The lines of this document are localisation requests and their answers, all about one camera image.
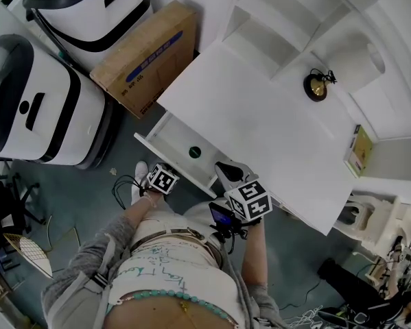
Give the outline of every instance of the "turquoise bead necklace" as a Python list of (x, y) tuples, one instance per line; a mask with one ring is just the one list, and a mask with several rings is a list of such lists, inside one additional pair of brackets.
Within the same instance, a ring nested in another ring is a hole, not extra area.
[[(186, 300), (186, 301), (190, 301), (193, 302), (194, 304), (198, 304), (199, 306), (203, 306), (206, 309), (210, 310), (211, 312), (213, 312), (215, 315), (218, 315), (219, 317), (221, 317), (222, 319), (227, 320), (231, 325), (233, 325), (235, 328), (238, 328), (239, 326), (237, 325), (237, 323), (235, 323), (226, 312), (224, 312), (223, 310), (221, 310), (220, 308), (214, 306), (213, 304), (210, 304), (209, 302), (206, 302), (204, 300), (199, 300), (196, 296), (190, 296), (187, 293), (181, 293), (179, 292), (175, 292), (173, 290), (151, 290), (151, 291), (142, 291), (142, 292), (137, 292), (134, 293), (132, 296), (129, 297), (125, 297), (124, 299), (119, 299), (117, 300), (117, 302), (115, 303), (116, 305), (122, 304), (125, 301), (130, 301), (130, 300), (140, 300), (140, 299), (145, 299), (147, 297), (156, 297), (156, 296), (170, 296), (170, 297), (177, 297), (180, 300)], [(181, 302), (181, 307), (183, 308), (184, 312), (187, 312), (187, 305), (183, 304)]]

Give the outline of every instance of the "belt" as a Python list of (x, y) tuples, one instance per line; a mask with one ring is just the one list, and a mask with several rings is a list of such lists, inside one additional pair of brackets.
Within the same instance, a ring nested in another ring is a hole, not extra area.
[(198, 239), (200, 241), (201, 244), (203, 244), (204, 246), (207, 246), (210, 250), (211, 253), (213, 254), (214, 258), (216, 259), (216, 262), (218, 262), (219, 264), (219, 268), (222, 268), (222, 254), (221, 251), (217, 249), (216, 246), (214, 246), (213, 244), (211, 244), (210, 242), (206, 241), (205, 243), (203, 243), (203, 241), (205, 240), (205, 237), (191, 229), (191, 228), (187, 228), (187, 229), (171, 229), (170, 232), (167, 232), (167, 230), (161, 230), (160, 232), (156, 232), (154, 234), (148, 235), (145, 238), (142, 238), (141, 240), (138, 240), (131, 248), (130, 248), (130, 252), (135, 251), (138, 247), (140, 247), (141, 245), (147, 243), (148, 241), (151, 241), (152, 239), (158, 238), (160, 236), (163, 235), (187, 235), (187, 236), (192, 236), (195, 239)]

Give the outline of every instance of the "gray sleeve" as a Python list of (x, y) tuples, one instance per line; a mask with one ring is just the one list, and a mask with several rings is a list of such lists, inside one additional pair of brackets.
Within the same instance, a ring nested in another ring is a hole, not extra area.
[(269, 320), (277, 328), (286, 328), (287, 324), (280, 316), (279, 307), (268, 295), (268, 288), (263, 285), (246, 285), (249, 295), (253, 297), (260, 309), (260, 317)]
[(121, 215), (113, 219), (106, 228), (100, 230), (92, 241), (85, 243), (66, 268), (42, 292), (42, 307), (45, 316), (54, 302), (64, 293), (82, 271), (89, 278), (102, 265), (103, 256), (109, 244), (109, 234), (115, 240), (115, 253), (108, 263), (108, 270), (120, 259), (121, 253), (132, 241), (135, 229), (128, 219)]

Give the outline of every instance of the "cardboard box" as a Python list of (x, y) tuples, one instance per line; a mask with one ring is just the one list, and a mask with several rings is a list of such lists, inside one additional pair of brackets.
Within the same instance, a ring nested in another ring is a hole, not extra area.
[(193, 60), (196, 13), (173, 1), (123, 39), (91, 78), (141, 118)]

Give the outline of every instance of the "lamp base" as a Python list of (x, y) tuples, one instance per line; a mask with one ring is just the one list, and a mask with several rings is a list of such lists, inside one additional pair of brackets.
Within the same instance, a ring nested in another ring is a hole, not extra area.
[(312, 101), (320, 102), (327, 97), (327, 82), (323, 77), (322, 74), (309, 74), (303, 81), (304, 91)]

